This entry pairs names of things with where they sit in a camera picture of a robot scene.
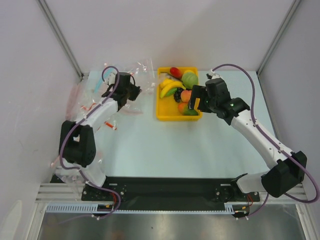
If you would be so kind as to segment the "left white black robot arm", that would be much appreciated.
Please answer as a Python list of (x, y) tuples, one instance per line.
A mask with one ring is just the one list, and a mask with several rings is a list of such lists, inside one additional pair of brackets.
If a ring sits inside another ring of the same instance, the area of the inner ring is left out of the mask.
[(110, 195), (107, 177), (99, 166), (95, 134), (105, 121), (116, 114), (127, 101), (135, 101), (142, 89), (135, 78), (127, 72), (117, 72), (100, 101), (82, 118), (66, 120), (61, 125), (59, 162), (65, 170), (79, 171), (92, 194), (99, 200)]

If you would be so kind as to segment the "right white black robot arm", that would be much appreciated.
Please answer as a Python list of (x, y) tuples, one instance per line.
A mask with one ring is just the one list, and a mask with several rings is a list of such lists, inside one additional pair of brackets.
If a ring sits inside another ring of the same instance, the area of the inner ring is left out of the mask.
[(307, 156), (293, 152), (278, 141), (252, 117), (250, 107), (240, 97), (231, 98), (227, 84), (221, 78), (208, 80), (204, 86), (194, 85), (188, 104), (203, 113), (214, 113), (229, 126), (241, 133), (261, 155), (269, 168), (267, 172), (244, 173), (234, 179), (231, 196), (242, 201), (251, 192), (267, 192), (278, 198), (304, 180), (302, 168), (307, 165)]

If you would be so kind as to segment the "clear orange-zipper zip bag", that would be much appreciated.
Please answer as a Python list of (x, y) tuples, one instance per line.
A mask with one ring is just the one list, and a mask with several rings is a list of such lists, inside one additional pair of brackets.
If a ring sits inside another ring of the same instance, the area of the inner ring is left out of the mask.
[(153, 96), (157, 80), (155, 78), (152, 59), (144, 58), (135, 62), (124, 62), (115, 64), (120, 72), (129, 73), (137, 86), (140, 86), (141, 93), (135, 101), (128, 100), (119, 111), (123, 115), (138, 116), (145, 112), (145, 105)]

